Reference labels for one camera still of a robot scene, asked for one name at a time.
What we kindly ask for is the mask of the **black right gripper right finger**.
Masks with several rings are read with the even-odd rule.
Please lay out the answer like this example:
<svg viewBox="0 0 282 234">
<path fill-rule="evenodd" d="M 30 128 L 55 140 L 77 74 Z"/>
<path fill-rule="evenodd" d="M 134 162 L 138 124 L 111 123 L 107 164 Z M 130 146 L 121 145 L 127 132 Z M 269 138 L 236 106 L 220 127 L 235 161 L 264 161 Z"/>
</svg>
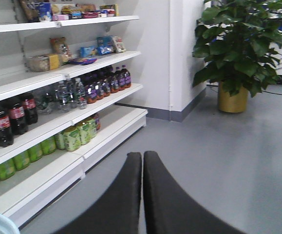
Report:
<svg viewBox="0 0 282 234">
<path fill-rule="evenodd" d="M 143 200 L 149 234 L 240 234 L 176 182 L 155 151 L 144 153 Z"/>
</svg>

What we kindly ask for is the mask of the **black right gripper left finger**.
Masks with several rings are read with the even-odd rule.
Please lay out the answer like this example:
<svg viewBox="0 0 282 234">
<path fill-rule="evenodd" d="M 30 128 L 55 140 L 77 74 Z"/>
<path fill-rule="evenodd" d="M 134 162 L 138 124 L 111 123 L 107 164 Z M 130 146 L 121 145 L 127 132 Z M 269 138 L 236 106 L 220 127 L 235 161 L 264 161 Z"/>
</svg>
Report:
<svg viewBox="0 0 282 234">
<path fill-rule="evenodd" d="M 127 154 L 116 178 L 98 200 L 56 234 L 137 234 L 142 156 Z"/>
</svg>

